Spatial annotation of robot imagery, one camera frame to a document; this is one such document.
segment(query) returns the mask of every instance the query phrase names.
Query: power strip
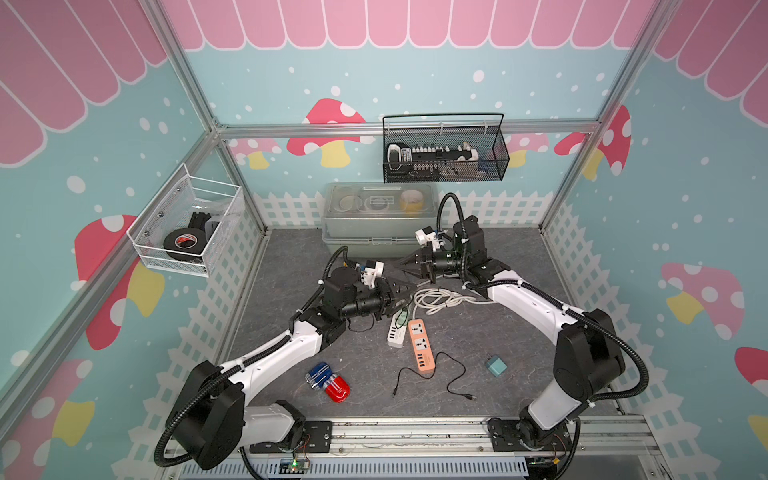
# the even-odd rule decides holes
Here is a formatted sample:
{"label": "power strip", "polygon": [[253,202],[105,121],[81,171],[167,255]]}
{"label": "power strip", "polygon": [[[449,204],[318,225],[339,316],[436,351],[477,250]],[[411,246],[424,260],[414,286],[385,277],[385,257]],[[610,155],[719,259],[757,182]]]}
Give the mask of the power strip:
{"label": "power strip", "polygon": [[411,334],[411,345],[416,355],[416,365],[420,372],[431,373],[435,371],[435,357],[432,355],[432,342],[427,339],[427,330],[420,319],[408,322],[408,331]]}

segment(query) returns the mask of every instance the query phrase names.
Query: black mesh basket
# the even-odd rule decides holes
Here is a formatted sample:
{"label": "black mesh basket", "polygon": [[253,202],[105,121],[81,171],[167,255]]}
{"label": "black mesh basket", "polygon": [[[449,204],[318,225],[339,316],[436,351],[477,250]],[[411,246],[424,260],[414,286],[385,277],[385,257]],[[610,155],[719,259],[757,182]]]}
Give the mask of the black mesh basket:
{"label": "black mesh basket", "polygon": [[504,114],[384,117],[384,182],[503,179],[509,153],[502,120]]}

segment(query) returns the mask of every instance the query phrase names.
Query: white power strip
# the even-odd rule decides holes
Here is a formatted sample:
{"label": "white power strip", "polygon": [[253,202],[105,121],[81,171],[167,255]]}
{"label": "white power strip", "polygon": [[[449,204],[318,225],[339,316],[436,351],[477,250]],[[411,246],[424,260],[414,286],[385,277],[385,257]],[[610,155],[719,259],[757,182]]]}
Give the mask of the white power strip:
{"label": "white power strip", "polygon": [[386,342],[389,346],[401,349],[402,343],[406,340],[406,321],[400,319],[400,316],[406,314],[402,310],[392,315],[392,322],[389,324],[389,331],[386,335]]}

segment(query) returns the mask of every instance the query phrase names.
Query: yellow mushroom stem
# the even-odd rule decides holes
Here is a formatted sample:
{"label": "yellow mushroom stem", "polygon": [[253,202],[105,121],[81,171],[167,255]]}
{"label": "yellow mushroom stem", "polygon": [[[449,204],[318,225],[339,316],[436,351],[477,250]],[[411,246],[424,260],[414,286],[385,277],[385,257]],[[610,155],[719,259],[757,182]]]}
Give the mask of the yellow mushroom stem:
{"label": "yellow mushroom stem", "polygon": [[334,140],[320,147],[323,158],[320,165],[325,168],[344,168],[349,165],[351,159],[344,148],[344,140]]}

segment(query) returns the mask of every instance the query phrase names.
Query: mushroom illustration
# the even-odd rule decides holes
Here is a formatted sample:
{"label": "mushroom illustration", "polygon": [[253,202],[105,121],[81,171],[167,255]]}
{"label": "mushroom illustration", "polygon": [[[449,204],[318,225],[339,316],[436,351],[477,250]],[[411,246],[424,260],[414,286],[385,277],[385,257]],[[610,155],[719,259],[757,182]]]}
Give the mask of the mushroom illustration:
{"label": "mushroom illustration", "polygon": [[[73,288],[79,288],[91,278],[134,218],[128,215],[105,217],[88,224],[78,233],[74,239],[74,257],[80,280],[73,283]],[[150,271],[137,258],[85,329],[91,348],[105,349],[117,339],[127,299],[136,304],[143,316],[149,316],[160,301],[164,288],[163,274]]]}
{"label": "mushroom illustration", "polygon": [[546,134],[511,134],[506,138],[509,152],[509,168],[525,165],[525,153],[528,151],[545,152],[549,149]]}
{"label": "mushroom illustration", "polygon": [[[354,108],[332,98],[319,100],[306,118],[303,124],[364,124],[366,120]],[[301,157],[311,154],[318,148],[323,151],[320,165],[325,168],[343,168],[349,165],[349,154],[344,148],[344,141],[356,141],[371,144],[373,137],[317,137],[317,138],[291,138],[288,140],[288,151]]]}
{"label": "mushroom illustration", "polygon": [[5,480],[38,480],[48,463],[51,440],[70,447],[85,434],[96,411],[94,402],[67,399],[93,368],[91,360],[66,360],[56,370],[27,411],[11,438],[2,446]]}
{"label": "mushroom illustration", "polygon": [[[574,154],[584,143],[582,133],[573,133],[554,146],[554,152],[558,155]],[[632,143],[632,120],[629,110],[623,105],[616,113],[614,120],[603,135],[598,147],[590,155],[581,174],[588,180],[595,181],[598,178],[598,167],[605,158],[613,175],[620,174],[627,165],[627,157]]]}
{"label": "mushroom illustration", "polygon": [[768,352],[743,346],[736,350],[733,360],[741,376],[760,393],[768,396]]}
{"label": "mushroom illustration", "polygon": [[281,154],[283,150],[272,138],[248,138],[248,139],[232,139],[229,141],[230,150],[234,155],[235,160],[239,165],[245,165],[245,159],[247,158],[249,167],[252,170],[263,170],[270,166],[270,162],[266,161],[263,152],[269,152],[271,154]]}
{"label": "mushroom illustration", "polygon": [[729,270],[708,266],[665,263],[661,267],[661,288],[667,284],[682,290],[667,299],[667,305],[686,325],[704,310],[721,339],[736,335],[744,319],[744,294],[739,280]]}

